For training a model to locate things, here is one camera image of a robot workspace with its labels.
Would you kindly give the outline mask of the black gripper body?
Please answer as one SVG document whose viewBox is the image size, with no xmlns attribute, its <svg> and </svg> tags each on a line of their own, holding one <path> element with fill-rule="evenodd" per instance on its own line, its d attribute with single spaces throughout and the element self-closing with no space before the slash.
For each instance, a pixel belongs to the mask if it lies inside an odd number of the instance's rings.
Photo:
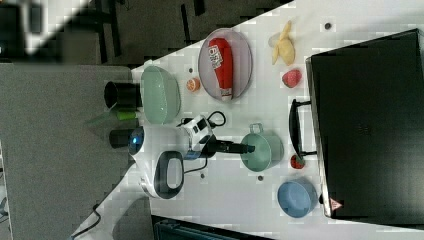
<svg viewBox="0 0 424 240">
<path fill-rule="evenodd" d="M 217 152 L 228 153 L 229 142 L 219 140 L 215 135 L 207 135 L 201 139 L 193 139 L 188 150 L 188 159 L 211 158 Z"/>
</svg>

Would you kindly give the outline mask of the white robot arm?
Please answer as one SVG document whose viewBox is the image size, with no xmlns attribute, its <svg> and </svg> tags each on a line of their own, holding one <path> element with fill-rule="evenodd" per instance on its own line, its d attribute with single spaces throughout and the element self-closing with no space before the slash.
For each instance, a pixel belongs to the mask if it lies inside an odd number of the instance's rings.
<svg viewBox="0 0 424 240">
<path fill-rule="evenodd" d="M 252 145 L 218 140 L 211 128 L 197 125 L 138 127 L 129 137 L 128 149 L 134 163 L 67 240 L 114 240 L 115 226 L 135 201 L 172 199 L 179 194 L 186 160 L 209 158 L 217 152 L 255 151 Z"/>
</svg>

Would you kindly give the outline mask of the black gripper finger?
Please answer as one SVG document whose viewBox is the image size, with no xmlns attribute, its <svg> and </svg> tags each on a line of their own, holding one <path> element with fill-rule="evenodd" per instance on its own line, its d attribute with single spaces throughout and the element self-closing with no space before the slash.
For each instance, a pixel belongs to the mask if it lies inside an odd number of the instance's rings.
<svg viewBox="0 0 424 240">
<path fill-rule="evenodd" d="M 242 143 L 231 143 L 230 149 L 255 149 L 255 146 Z"/>
<path fill-rule="evenodd" d="M 247 154 L 254 152 L 254 148 L 247 148 L 247 149 L 230 149 L 229 153 L 234 154 Z"/>
</svg>

